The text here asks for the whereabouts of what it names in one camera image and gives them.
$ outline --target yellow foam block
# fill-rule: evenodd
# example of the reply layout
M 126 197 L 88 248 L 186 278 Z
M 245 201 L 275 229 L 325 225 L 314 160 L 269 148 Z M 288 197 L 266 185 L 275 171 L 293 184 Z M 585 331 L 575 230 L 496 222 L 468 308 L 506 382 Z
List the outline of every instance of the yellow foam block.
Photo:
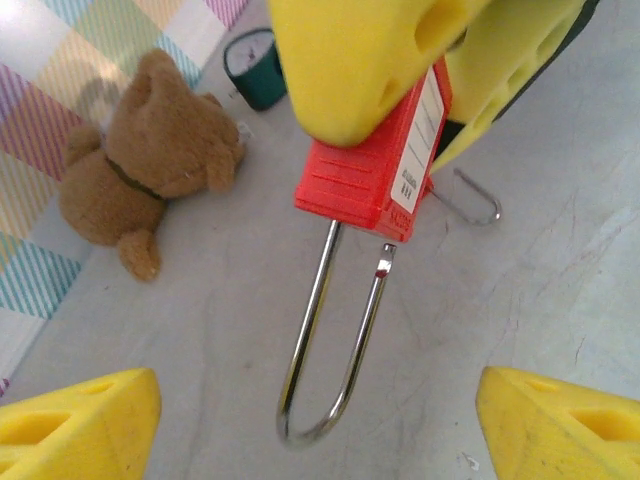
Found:
M 493 0 L 445 58 L 449 120 L 464 128 L 434 162 L 436 172 L 489 130 L 502 109 L 558 49 L 585 0 Z
M 270 0 L 295 115 L 311 136 L 362 142 L 488 0 Z
M 476 408 L 500 480 L 640 478 L 640 402 L 488 367 Z
M 160 418 L 135 369 L 0 408 L 0 480 L 140 480 Z

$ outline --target padlock shackle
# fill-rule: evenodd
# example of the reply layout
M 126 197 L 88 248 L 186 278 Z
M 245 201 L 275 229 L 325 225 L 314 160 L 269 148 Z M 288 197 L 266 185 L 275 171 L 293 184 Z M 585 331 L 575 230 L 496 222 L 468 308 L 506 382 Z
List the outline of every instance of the padlock shackle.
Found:
M 278 406 L 277 428 L 280 439 L 288 446 L 303 447 L 317 442 L 333 428 L 344 413 L 356 384 L 356 379 L 358 378 L 360 365 L 367 348 L 371 328 L 373 327 L 386 280 L 391 272 L 396 246 L 387 243 L 382 247 L 378 267 L 362 315 L 358 336 L 351 352 L 351 358 L 349 359 L 349 364 L 342 380 L 342 386 L 340 387 L 338 396 L 324 417 L 313 427 L 300 432 L 293 430 L 290 425 L 293 400 L 295 398 L 298 381 L 304 370 L 304 360 L 313 338 L 315 322 L 322 310 L 322 300 L 329 283 L 329 272 L 338 250 L 341 234 L 342 224 L 337 220 L 333 220 L 329 225 L 327 238 L 318 264 L 318 271 L 316 272 L 316 277 L 311 288 L 309 302 L 291 358 L 291 365 L 289 366 L 289 371 L 287 372 L 282 388 Z

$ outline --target white label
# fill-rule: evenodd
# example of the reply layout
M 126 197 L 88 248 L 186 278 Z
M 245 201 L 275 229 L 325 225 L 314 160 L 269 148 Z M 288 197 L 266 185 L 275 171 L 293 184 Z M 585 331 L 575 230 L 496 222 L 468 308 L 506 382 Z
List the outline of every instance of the white label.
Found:
M 438 80 L 433 68 L 430 68 L 391 187 L 391 198 L 409 213 L 416 208 L 443 115 L 444 103 Z

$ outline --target teddy bear leg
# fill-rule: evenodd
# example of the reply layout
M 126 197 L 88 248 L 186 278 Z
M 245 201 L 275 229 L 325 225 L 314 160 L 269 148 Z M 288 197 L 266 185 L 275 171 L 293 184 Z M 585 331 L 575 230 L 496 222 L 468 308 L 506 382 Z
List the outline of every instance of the teddy bear leg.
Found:
M 124 267 L 142 282 L 153 280 L 160 270 L 160 253 L 149 230 L 126 233 L 118 241 L 118 253 Z

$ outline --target teddy bear head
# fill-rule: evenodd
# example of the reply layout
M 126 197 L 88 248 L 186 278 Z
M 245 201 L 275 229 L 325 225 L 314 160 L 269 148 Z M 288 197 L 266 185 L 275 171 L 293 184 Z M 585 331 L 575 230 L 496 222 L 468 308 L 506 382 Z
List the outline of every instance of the teddy bear head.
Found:
M 114 111 L 105 150 L 128 177 L 176 198 L 206 188 L 211 165 L 232 169 L 228 152 L 238 140 L 215 97 L 193 93 L 173 59 L 154 49 L 141 58 Z

